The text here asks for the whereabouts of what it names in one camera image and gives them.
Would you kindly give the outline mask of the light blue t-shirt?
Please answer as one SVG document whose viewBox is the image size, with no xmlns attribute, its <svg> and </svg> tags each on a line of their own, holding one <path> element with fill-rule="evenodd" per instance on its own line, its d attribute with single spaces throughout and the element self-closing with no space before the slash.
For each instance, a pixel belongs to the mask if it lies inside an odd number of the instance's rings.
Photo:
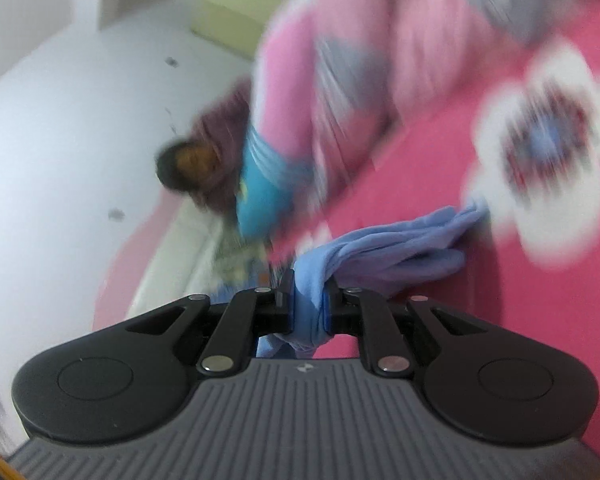
<svg viewBox="0 0 600 480">
<path fill-rule="evenodd" d="M 325 292 L 332 278 L 341 288 L 357 287 L 390 298 L 407 288 L 447 278 L 466 257 L 455 244 L 488 214 L 483 202 L 462 210 L 447 206 L 411 221 L 370 226 L 311 249 L 292 266 L 292 322 L 287 335 L 258 341 L 263 359 L 309 359 L 332 339 Z"/>
</svg>

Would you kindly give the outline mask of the green patterned pillow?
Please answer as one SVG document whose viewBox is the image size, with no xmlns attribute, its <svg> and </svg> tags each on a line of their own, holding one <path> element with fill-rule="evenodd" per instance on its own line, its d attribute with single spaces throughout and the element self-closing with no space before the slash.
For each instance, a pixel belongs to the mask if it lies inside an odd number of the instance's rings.
<svg viewBox="0 0 600 480">
<path fill-rule="evenodd" d="M 225 232 L 214 254 L 213 270 L 225 285 L 268 279 L 268 257 L 262 240 L 244 240 L 234 231 Z"/>
</svg>

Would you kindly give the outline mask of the white pink bed headboard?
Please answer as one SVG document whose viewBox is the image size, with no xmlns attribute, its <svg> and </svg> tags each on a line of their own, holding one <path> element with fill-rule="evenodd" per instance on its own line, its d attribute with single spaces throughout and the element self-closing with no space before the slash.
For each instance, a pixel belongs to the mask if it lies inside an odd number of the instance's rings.
<svg viewBox="0 0 600 480">
<path fill-rule="evenodd" d="M 223 231 L 220 217 L 189 198 L 161 193 L 111 263 L 95 302 L 94 330 L 183 296 L 214 292 L 220 284 L 214 258 Z"/>
</svg>

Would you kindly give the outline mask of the person in maroon jacket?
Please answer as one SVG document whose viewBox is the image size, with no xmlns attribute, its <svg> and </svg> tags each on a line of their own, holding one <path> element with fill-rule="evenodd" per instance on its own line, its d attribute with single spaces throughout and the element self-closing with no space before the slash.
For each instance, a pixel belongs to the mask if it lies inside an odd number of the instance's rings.
<svg viewBox="0 0 600 480">
<path fill-rule="evenodd" d="M 194 119 L 189 136 L 156 158 L 164 188 L 200 208 L 233 217 L 250 113 L 251 80 L 242 78 Z"/>
</svg>

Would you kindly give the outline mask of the teal pink striped pillow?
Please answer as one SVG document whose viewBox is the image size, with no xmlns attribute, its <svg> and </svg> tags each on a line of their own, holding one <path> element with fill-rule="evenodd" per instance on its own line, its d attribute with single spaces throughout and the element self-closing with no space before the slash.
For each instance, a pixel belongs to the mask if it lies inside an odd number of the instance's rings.
<svg viewBox="0 0 600 480">
<path fill-rule="evenodd" d="M 254 58 L 237 225 L 269 236 L 313 177 L 314 3 L 286 0 Z"/>
</svg>

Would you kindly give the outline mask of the pink grey quilt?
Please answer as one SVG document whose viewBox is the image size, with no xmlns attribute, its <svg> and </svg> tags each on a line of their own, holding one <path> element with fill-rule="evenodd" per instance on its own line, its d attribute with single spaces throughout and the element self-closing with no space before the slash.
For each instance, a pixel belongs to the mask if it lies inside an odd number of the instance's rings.
<svg viewBox="0 0 600 480">
<path fill-rule="evenodd" d="M 315 0 L 313 177 L 277 226 L 349 186 L 392 124 L 535 46 L 587 1 Z"/>
</svg>

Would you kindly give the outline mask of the pink floral bed blanket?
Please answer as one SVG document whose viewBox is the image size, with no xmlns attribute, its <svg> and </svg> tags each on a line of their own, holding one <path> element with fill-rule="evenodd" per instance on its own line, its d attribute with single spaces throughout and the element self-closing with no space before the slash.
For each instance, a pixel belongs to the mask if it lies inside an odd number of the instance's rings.
<svg viewBox="0 0 600 480">
<path fill-rule="evenodd" d="M 582 101 L 591 141 L 566 168 L 513 184 L 505 143 L 515 131 L 533 131 L 539 159 L 562 145 L 531 107 L 550 87 Z M 465 269 L 422 292 L 573 354 L 600 384 L 600 3 L 542 48 L 413 117 L 328 211 L 279 235 L 271 257 L 472 198 L 491 217 L 469 242 Z M 585 439 L 600 453 L 600 404 Z"/>
</svg>

